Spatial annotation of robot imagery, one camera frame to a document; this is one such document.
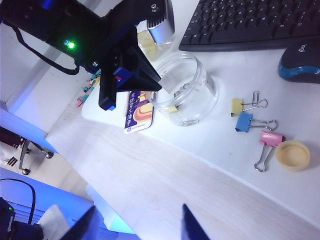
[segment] computer mouse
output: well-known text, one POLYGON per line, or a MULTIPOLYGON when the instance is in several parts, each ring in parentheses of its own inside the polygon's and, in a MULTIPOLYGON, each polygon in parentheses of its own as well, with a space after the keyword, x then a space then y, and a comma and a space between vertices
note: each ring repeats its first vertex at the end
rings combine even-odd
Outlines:
POLYGON ((281 57, 278 73, 287 81, 320 84, 320 38, 288 47, 281 57))

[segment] black cable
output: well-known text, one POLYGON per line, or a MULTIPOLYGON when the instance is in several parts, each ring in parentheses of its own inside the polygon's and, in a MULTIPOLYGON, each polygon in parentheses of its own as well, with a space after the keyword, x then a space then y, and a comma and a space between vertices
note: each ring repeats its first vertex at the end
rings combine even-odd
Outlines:
POLYGON ((2 180, 11 180, 11 181, 16 181, 16 182, 21 182, 21 183, 24 183, 24 184, 28 185, 31 188, 31 191, 32 191, 32 206, 31 206, 31 211, 30 211, 29 220, 28 220, 28 224, 31 224, 32 218, 34 217, 35 206, 36 206, 36 191, 35 191, 34 187, 32 185, 30 185, 29 183, 27 183, 25 181, 22 181, 20 179, 14 179, 14 178, 3 178, 3 179, 0 179, 0 181, 2 181, 2 180))
POLYGON ((56 62, 50 60, 49 58, 47 58, 46 56, 43 56, 40 52, 36 51, 35 49, 33 49, 32 47, 30 47, 24 40, 24 38, 22 37, 22 34, 20 32, 20 30, 10 24, 9 22, 7 21, 4 21, 3 22, 5 25, 11 27, 13 29, 13 31, 15 32, 15 35, 16 35, 16 38, 18 40, 18 42, 23 45, 25 48, 27 48, 29 51, 33 52, 35 55, 37 55, 40 59, 42 59, 43 61, 45 61, 47 64, 51 65, 52 67, 60 70, 61 72, 65 73, 65 74, 68 74, 68 75, 76 75, 79 73, 79 70, 80 70, 80 66, 79 64, 76 64, 75 63, 75 69, 68 69, 68 68, 65 68, 59 64, 57 64, 56 62))

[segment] black keyboard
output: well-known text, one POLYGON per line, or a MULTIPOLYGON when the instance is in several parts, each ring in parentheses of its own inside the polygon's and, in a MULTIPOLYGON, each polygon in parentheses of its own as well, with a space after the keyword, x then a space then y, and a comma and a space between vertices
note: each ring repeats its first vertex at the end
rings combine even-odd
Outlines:
POLYGON ((320 0, 200 0, 179 49, 277 49, 317 38, 320 0))

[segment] desk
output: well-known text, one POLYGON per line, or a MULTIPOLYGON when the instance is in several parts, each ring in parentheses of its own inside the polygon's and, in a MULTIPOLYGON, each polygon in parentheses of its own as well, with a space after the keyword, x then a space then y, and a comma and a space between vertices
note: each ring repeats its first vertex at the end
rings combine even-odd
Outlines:
MULTIPOLYGON (((197 3, 173 1, 173 50, 197 3)), ((46 139, 142 239, 179 239, 183 203, 212 239, 318 239, 320 85, 279 78, 283 51, 194 53, 219 88, 214 111, 194 126, 176 127, 156 112, 151 128, 124 135, 121 97, 110 115, 99 109, 95 89, 85 119, 69 107, 46 139), (254 117, 276 119, 278 133, 306 143, 310 168, 287 172, 273 158, 266 173, 254 170, 260 131, 236 132, 229 113, 232 97, 250 101, 254 90, 269 101, 254 117)))

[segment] beige jar lid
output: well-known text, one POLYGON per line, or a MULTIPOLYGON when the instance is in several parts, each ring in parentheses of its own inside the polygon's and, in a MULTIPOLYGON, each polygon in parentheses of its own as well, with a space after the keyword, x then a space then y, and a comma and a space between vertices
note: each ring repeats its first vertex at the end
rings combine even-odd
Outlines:
POLYGON ((275 156, 287 170, 298 172, 309 166, 310 152, 299 141, 289 140, 280 143, 275 149, 275 156))

